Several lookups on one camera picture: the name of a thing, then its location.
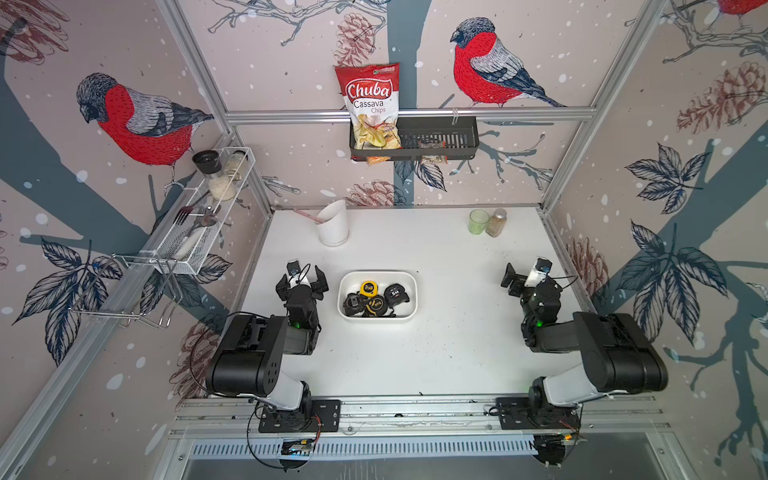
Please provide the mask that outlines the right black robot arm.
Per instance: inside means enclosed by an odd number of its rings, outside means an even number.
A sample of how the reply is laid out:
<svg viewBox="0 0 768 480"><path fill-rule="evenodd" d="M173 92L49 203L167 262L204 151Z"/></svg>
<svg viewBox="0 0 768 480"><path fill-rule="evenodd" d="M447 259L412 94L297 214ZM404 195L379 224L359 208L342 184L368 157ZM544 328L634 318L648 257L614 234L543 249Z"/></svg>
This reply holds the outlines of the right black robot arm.
<svg viewBox="0 0 768 480"><path fill-rule="evenodd" d="M629 314L601 316L577 311L558 320L564 288L550 276L552 262L539 258L527 275L507 264L501 287L520 300L521 333L534 353L577 352L568 370L536 379L529 412L555 412L608 395L659 392L668 385L666 365Z"/></svg>

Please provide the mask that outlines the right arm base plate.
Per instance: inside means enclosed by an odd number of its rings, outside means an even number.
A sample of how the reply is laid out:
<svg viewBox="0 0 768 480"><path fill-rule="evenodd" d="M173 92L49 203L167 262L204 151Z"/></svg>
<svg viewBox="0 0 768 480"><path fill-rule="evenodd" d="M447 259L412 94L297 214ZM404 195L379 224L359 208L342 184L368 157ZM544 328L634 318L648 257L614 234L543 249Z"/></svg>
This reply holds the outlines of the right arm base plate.
<svg viewBox="0 0 768 480"><path fill-rule="evenodd" d="M581 426L578 408L538 405L523 396L498 397L488 414L499 419L502 430L576 431Z"/></svg>

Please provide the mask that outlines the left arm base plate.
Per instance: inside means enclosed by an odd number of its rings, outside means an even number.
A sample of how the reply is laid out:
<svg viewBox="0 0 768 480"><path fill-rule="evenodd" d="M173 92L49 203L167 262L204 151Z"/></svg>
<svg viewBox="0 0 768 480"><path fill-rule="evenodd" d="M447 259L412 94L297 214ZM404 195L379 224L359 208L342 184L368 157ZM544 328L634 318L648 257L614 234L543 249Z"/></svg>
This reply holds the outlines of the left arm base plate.
<svg viewBox="0 0 768 480"><path fill-rule="evenodd" d="M259 419L260 433L326 433L337 432L341 401L337 399L310 399L297 410L278 410L265 407Z"/></svg>

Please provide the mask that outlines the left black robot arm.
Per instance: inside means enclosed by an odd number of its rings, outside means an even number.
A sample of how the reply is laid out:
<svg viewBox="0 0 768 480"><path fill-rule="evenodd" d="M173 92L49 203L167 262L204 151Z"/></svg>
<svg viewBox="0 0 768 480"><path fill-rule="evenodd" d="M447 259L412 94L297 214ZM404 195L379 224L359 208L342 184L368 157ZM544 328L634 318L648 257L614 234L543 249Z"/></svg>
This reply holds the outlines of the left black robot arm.
<svg viewBox="0 0 768 480"><path fill-rule="evenodd" d="M317 303L329 291L325 273L291 261L275 291L285 312L265 316L237 312L209 363L204 386L223 397L250 396L278 413L310 413L309 386L281 371L285 355L308 356L316 348L322 327Z"/></svg>

